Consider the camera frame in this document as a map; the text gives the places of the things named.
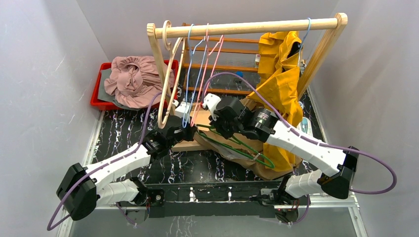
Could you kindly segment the beige wooden hanger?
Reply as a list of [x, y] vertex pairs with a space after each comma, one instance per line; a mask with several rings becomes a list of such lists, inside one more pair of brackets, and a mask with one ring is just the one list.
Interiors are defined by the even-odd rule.
[[166, 109], [166, 113], [163, 116], [163, 109], [164, 106], [159, 106], [159, 113], [158, 113], [158, 127], [160, 129], [163, 129], [168, 121], [168, 117], [169, 115], [174, 115], [174, 111], [175, 111], [175, 104], [174, 104], [174, 99], [175, 99], [175, 91], [176, 88], [178, 86], [179, 83], [179, 77], [180, 75], [177, 75], [173, 81], [173, 88], [171, 89], [171, 87], [169, 86], [170, 83], [170, 70], [171, 70], [171, 66], [173, 64], [174, 58], [175, 58], [175, 54], [178, 51], [178, 48], [180, 45], [182, 45], [182, 49], [181, 49], [181, 55], [180, 55], [180, 61], [182, 61], [184, 59], [184, 51], [185, 51], [185, 46], [186, 46], [186, 42], [185, 42], [185, 38], [178, 38], [176, 40], [176, 42], [174, 44], [172, 44], [171, 42], [168, 42], [168, 38], [167, 38], [167, 30], [171, 28], [171, 22], [169, 20], [166, 20], [163, 24], [163, 42], [165, 44], [165, 48], [167, 51], [169, 51], [170, 53], [170, 57], [169, 57], [169, 62], [168, 62], [168, 67], [167, 67], [167, 71], [164, 74], [164, 83], [163, 83], [163, 90], [162, 92], [164, 93], [164, 98], [163, 96], [161, 97], [161, 102], [164, 103], [164, 101], [166, 101], [167, 104], [167, 109]]

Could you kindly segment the pink hanger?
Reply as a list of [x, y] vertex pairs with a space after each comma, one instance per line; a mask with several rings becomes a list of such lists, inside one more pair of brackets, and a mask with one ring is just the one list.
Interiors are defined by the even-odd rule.
[[214, 65], [213, 65], [213, 67], [212, 67], [212, 73], [211, 73], [211, 75], [212, 75], [212, 74], [213, 74], [213, 72], [214, 72], [215, 66], [216, 66], [216, 64], [217, 64], [218, 57], [219, 57], [219, 54], [220, 54], [220, 52], [221, 52], [222, 46], [223, 46], [223, 42], [224, 42], [224, 35], [221, 35], [221, 36], [219, 37], [218, 42], [215, 44], [215, 46], [214, 46], [212, 49], [210, 49], [210, 47], [208, 46], [208, 42], [209, 42], [209, 39], [210, 39], [210, 37], [209, 37], [209, 35], [208, 35], [208, 32], [206, 32], [206, 37], [205, 37], [205, 39], [206, 39], [206, 47], [205, 47], [205, 54], [204, 54], [204, 55], [205, 55], [205, 57], [206, 57], [206, 61], [205, 61], [205, 65], [204, 65], [204, 70], [203, 70], [202, 74], [198, 77], [199, 79], [201, 79], [201, 80], [200, 80], [201, 84], [200, 84], [200, 86], [199, 86], [198, 95], [197, 95], [197, 100], [196, 100], [195, 107], [194, 107], [194, 109], [193, 109], [193, 113], [192, 113], [192, 118], [191, 118], [191, 120], [190, 120], [190, 125], [191, 125], [191, 126], [193, 126], [193, 125], [194, 125], [194, 122], [195, 122], [195, 120], [196, 120], [196, 117], [197, 117], [197, 115], [198, 115], [198, 112], [200, 111], [200, 107], [201, 107], [201, 100], [200, 100], [200, 97], [203, 95], [203, 87], [204, 87], [204, 82], [205, 82], [205, 76], [206, 76], [206, 73], [207, 73], [207, 68], [208, 68], [209, 57], [212, 55], [212, 53], [214, 52], [214, 50], [218, 47], [217, 56], [216, 56], [216, 58], [215, 58]]

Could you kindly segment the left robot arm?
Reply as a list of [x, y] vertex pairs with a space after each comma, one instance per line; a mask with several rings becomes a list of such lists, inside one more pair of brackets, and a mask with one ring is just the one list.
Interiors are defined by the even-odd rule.
[[166, 155], [178, 143], [193, 141], [196, 126], [169, 125], [148, 131], [127, 150], [87, 166], [72, 165], [63, 178], [57, 196], [72, 220], [87, 217], [95, 208], [119, 202], [144, 205], [155, 202], [164, 193], [147, 188], [138, 178], [118, 182], [129, 172], [149, 166]]

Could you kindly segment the grey pleated skirt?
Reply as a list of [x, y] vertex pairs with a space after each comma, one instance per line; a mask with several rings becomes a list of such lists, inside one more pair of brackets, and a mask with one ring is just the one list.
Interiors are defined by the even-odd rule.
[[103, 101], [112, 102], [116, 106], [122, 109], [129, 110], [129, 107], [122, 105], [116, 100], [115, 95], [110, 95], [105, 90], [105, 80], [110, 77], [111, 72], [112, 72], [111, 68], [107, 70], [102, 70], [102, 77], [101, 77], [101, 82], [99, 86], [98, 98]]

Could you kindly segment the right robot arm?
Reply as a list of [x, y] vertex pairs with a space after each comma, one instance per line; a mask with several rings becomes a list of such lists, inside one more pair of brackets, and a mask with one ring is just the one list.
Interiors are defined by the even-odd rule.
[[317, 170], [291, 176], [281, 184], [279, 200], [292, 204], [297, 198], [309, 194], [326, 193], [334, 198], [346, 199], [357, 167], [357, 154], [328, 148], [320, 140], [280, 121], [268, 109], [250, 110], [239, 99], [220, 98], [208, 94], [203, 108], [210, 111], [210, 124], [222, 137], [228, 139], [241, 134], [307, 160]]

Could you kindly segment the green hanger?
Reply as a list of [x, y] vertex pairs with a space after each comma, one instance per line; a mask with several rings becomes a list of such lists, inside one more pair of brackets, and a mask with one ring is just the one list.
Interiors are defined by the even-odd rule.
[[197, 128], [198, 138], [226, 158], [250, 160], [270, 169], [275, 168], [274, 162], [263, 154], [262, 142], [248, 139], [241, 134], [225, 139], [210, 125], [197, 124]]

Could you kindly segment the pink skirt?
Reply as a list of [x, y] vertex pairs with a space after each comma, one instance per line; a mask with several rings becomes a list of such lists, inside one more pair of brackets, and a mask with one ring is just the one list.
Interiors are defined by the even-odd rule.
[[119, 104], [142, 109], [159, 103], [163, 84], [153, 56], [116, 57], [104, 80], [105, 92]]

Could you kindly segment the brown skirt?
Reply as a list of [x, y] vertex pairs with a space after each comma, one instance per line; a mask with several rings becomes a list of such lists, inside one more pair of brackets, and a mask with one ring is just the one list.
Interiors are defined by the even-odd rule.
[[285, 150], [280, 151], [273, 147], [271, 151], [265, 152], [267, 146], [257, 140], [251, 140], [236, 133], [234, 135], [241, 143], [234, 139], [225, 139], [209, 129], [210, 111], [197, 109], [190, 115], [193, 123], [198, 126], [199, 134], [195, 135], [197, 143], [220, 154], [226, 160], [239, 164], [245, 169], [252, 171], [256, 176], [263, 180], [273, 180], [288, 173], [292, 173], [295, 168], [302, 163], [302, 159]]

